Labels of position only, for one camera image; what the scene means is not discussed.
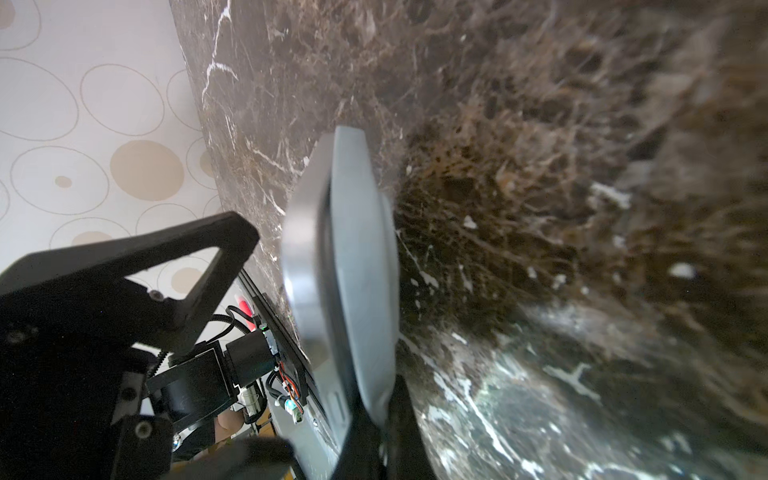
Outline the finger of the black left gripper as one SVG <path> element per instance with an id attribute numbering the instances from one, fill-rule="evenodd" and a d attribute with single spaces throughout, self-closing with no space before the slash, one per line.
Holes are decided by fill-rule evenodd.
<path id="1" fill-rule="evenodd" d="M 249 437 L 175 469 L 162 479 L 282 479 L 295 459 L 292 444 L 279 437 Z"/>

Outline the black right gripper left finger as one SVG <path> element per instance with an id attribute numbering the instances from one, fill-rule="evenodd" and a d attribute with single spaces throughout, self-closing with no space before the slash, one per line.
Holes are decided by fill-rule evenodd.
<path id="1" fill-rule="evenodd" d="M 331 478 L 381 479 L 380 429 L 371 420 L 360 399 L 356 400 L 352 413 L 352 422 Z"/>

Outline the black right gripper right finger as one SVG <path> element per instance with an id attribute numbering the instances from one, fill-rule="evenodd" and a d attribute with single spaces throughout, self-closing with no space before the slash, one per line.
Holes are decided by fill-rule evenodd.
<path id="1" fill-rule="evenodd" d="M 436 479 L 415 416 L 407 383 L 400 375 L 396 376 L 389 402 L 386 445 L 387 479 Z"/>

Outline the black phone from blue case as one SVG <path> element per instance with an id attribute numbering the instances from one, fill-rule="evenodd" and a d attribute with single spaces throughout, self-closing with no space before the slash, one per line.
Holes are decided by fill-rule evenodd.
<path id="1" fill-rule="evenodd" d="M 334 135 L 315 145 L 288 202 L 281 262 L 286 294 L 332 438 L 352 425 L 357 386 L 335 269 L 330 187 Z"/>

